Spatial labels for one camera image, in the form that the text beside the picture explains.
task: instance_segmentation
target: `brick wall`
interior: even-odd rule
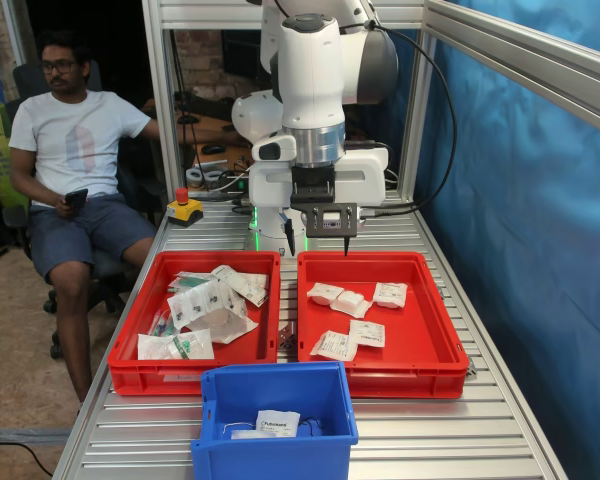
[[[258,90],[255,82],[224,72],[219,30],[177,31],[176,44],[187,90],[210,100]]]

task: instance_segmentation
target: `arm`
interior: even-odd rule
[[[63,217],[71,216],[74,212],[64,202],[64,195],[49,190],[36,180],[33,174],[33,167],[36,162],[36,152],[11,148],[11,173],[9,178],[13,188],[24,196],[55,207],[59,215]]]
[[[191,127],[186,125],[186,135],[182,131],[182,125],[177,125],[176,132],[178,133],[178,143],[181,145],[193,145],[193,134],[191,133]],[[206,130],[204,128],[194,127],[196,131],[196,140],[200,143],[235,143],[237,138],[235,135],[227,134],[224,131],[217,130]],[[148,138],[150,140],[160,141],[160,127],[158,122],[151,119],[144,130],[140,132],[140,136]]]

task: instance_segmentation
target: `white t-shirt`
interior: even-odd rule
[[[88,91],[78,104],[45,93],[20,105],[9,146],[36,152],[36,179],[56,193],[107,195],[118,191],[118,141],[136,137],[149,120],[112,92]]]

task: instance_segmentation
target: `leg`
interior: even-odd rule
[[[94,210],[93,244],[136,267],[142,267],[156,233],[138,212],[124,203],[122,195],[107,195],[89,202]]]
[[[122,258],[125,262],[129,262],[131,265],[142,268],[144,261],[149,255],[151,244],[153,243],[153,237],[143,238],[138,240],[136,243],[127,248],[122,252]]]
[[[49,272],[58,297],[56,322],[64,359],[78,399],[84,402],[91,386],[87,301],[91,269],[82,262],[65,262]]]
[[[64,219],[55,210],[29,210],[33,264],[53,284],[58,302],[58,336],[71,381],[80,401],[91,384],[87,301],[92,247],[82,219]]]

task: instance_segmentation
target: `smartphone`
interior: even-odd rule
[[[83,188],[82,190],[76,190],[75,192],[67,193],[64,196],[64,201],[67,205],[75,208],[76,210],[80,210],[84,207],[85,202],[87,201],[87,193],[89,190]]]

